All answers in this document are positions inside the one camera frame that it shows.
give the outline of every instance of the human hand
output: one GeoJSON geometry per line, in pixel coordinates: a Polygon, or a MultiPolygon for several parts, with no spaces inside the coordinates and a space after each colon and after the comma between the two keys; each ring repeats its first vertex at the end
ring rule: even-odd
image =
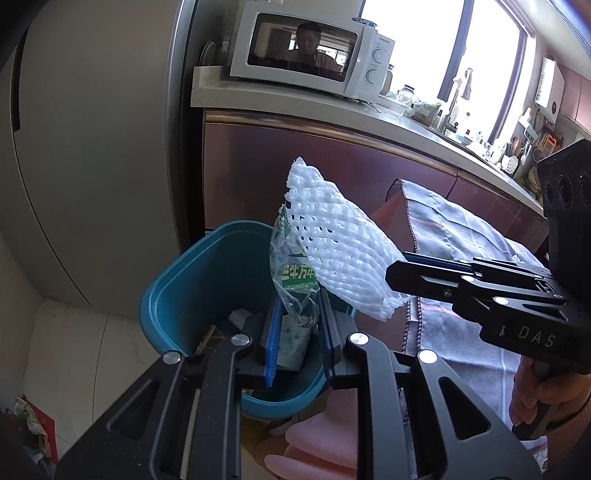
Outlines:
{"type": "Polygon", "coordinates": [[[560,404],[550,421],[564,422],[575,416],[591,396],[591,375],[567,373],[540,383],[535,377],[534,360],[521,357],[513,379],[509,417],[513,425],[530,424],[538,414],[538,401],[547,405],[560,404]]]}

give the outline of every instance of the water heater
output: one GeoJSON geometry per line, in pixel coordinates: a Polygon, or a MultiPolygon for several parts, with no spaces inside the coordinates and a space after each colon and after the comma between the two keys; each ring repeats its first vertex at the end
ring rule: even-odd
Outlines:
{"type": "Polygon", "coordinates": [[[556,123],[560,102],[564,92],[564,77],[554,60],[544,59],[542,74],[535,94],[535,102],[540,106],[542,114],[552,123],[556,123]]]}

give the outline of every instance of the trash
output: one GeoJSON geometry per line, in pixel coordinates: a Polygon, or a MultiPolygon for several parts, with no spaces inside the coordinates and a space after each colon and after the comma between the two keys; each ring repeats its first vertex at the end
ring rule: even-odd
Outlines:
{"type": "Polygon", "coordinates": [[[230,323],[233,324],[238,330],[243,331],[244,324],[250,315],[252,315],[252,313],[247,309],[236,309],[233,310],[229,315],[228,320],[230,320],[230,323]]]}
{"type": "Polygon", "coordinates": [[[281,322],[277,366],[299,372],[312,334],[311,327],[296,324],[291,316],[284,315],[281,322]]]}
{"type": "Polygon", "coordinates": [[[385,279],[386,269],[404,260],[400,250],[334,183],[301,158],[293,162],[287,186],[287,241],[298,239],[314,280],[360,312],[388,320],[408,300],[392,291],[385,279]]]}
{"type": "Polygon", "coordinates": [[[271,277],[293,321],[299,326],[313,327],[318,323],[319,313],[311,297],[319,290],[318,282],[298,235],[291,231],[286,211],[282,205],[271,234],[271,277]]]}
{"type": "Polygon", "coordinates": [[[17,398],[14,404],[14,414],[19,420],[26,422],[29,432],[37,436],[38,446],[36,452],[41,453],[41,457],[51,457],[51,448],[47,441],[47,432],[39,422],[37,415],[31,406],[21,398],[17,398]]]}
{"type": "Polygon", "coordinates": [[[271,277],[288,313],[282,318],[277,365],[299,371],[313,328],[318,324],[318,305],[312,296],[319,287],[300,240],[291,231],[286,211],[282,205],[269,249],[271,277]]]}
{"type": "Polygon", "coordinates": [[[226,335],[224,335],[215,325],[210,325],[209,330],[195,349],[195,355],[199,355],[200,353],[208,353],[209,351],[213,350],[216,345],[222,343],[225,339],[226,335]]]}

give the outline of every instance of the microwave window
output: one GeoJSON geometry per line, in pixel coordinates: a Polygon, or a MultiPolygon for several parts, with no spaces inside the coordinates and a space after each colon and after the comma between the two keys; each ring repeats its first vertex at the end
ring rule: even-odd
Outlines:
{"type": "Polygon", "coordinates": [[[344,82],[357,33],[284,15],[256,18],[248,64],[344,82]]]}

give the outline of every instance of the microwave oven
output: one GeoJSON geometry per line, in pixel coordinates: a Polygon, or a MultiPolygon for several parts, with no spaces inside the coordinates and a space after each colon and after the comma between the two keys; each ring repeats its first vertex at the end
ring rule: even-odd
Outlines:
{"type": "Polygon", "coordinates": [[[374,103],[394,41],[362,23],[306,15],[297,7],[247,2],[230,76],[287,83],[374,103]]]}

